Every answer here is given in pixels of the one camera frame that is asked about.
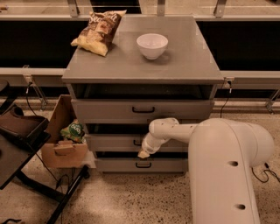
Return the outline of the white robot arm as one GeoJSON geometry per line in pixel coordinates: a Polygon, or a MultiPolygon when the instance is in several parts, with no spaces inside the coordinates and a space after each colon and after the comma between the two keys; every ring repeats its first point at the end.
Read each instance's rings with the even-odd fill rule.
{"type": "Polygon", "coordinates": [[[138,156],[149,157],[171,139],[188,144],[193,224],[260,224],[251,169],[275,149],[264,127],[223,118],[190,124],[157,119],[138,156]]]}

